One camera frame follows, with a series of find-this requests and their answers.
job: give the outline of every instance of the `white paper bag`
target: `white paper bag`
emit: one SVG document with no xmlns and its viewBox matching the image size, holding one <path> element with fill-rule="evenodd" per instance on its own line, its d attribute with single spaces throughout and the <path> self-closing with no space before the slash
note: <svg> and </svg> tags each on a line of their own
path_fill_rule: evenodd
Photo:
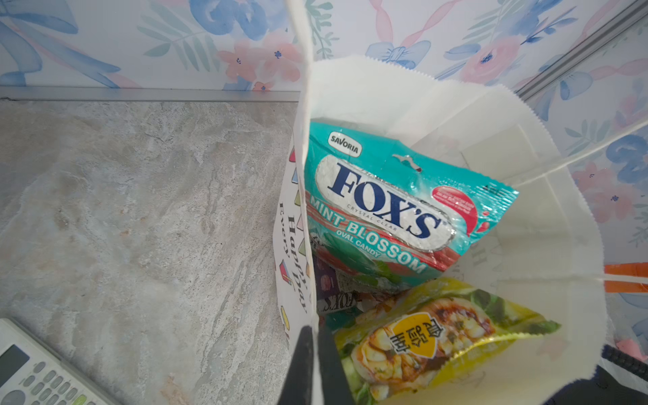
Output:
<svg viewBox="0 0 648 405">
<path fill-rule="evenodd" d="M 304 53 L 312 54 L 305 10 L 299 0 L 288 4 Z M 363 56 L 309 61 L 304 85 L 273 234 L 277 294 L 291 352 L 303 325 L 315 333 L 318 328 L 301 186 L 313 119 L 398 139 L 520 191 L 493 232 L 447 275 L 562 324 L 555 334 L 517 341 L 465 378 L 397 395 L 386 404 L 537 405 L 565 384 L 590 378 L 606 329 L 601 237 L 535 114 L 503 86 L 439 82 Z M 319 403 L 315 360 L 313 400 Z"/>
</svg>

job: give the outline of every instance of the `remote control screen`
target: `remote control screen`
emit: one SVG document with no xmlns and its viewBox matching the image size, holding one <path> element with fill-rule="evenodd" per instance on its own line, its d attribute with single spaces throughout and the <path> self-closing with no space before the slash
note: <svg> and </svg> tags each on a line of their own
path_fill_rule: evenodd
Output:
<svg viewBox="0 0 648 405">
<path fill-rule="evenodd" d="M 0 356 L 0 387 L 2 387 L 5 382 L 11 378 L 16 371 L 20 370 L 20 367 L 23 367 L 25 363 L 29 361 L 29 356 L 25 354 L 22 350 L 18 349 L 18 346 L 11 345 L 2 356 Z"/>
</svg>

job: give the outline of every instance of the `gray stone surface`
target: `gray stone surface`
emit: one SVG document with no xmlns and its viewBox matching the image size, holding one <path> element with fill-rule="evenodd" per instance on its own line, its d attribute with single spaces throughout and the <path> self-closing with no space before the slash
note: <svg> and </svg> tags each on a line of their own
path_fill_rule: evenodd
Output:
<svg viewBox="0 0 648 405">
<path fill-rule="evenodd" d="M 295 104 L 0 102 L 0 316 L 123 404 L 273 404 Z"/>
</svg>

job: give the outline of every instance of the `yellow snack package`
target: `yellow snack package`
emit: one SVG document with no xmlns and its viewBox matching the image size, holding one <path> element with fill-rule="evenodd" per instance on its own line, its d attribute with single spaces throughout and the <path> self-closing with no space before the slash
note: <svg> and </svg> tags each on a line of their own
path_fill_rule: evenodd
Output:
<svg viewBox="0 0 648 405">
<path fill-rule="evenodd" d="M 440 278 L 359 315 L 334 339 L 356 403 L 371 405 L 465 376 L 515 340 L 559 328 L 521 305 Z"/>
</svg>

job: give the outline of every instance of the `fox's candy package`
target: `fox's candy package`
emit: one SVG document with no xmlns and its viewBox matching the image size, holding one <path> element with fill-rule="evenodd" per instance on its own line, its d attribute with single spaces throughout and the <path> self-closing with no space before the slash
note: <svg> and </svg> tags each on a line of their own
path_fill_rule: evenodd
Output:
<svg viewBox="0 0 648 405">
<path fill-rule="evenodd" d="M 527 308 L 442 277 L 359 315 L 334 339 L 356 403 L 370 405 L 465 376 L 515 340 L 558 328 Z"/>
<path fill-rule="evenodd" d="M 518 194 L 400 141 L 318 122 L 305 189 L 314 255 L 387 292 L 439 277 Z"/>
</svg>

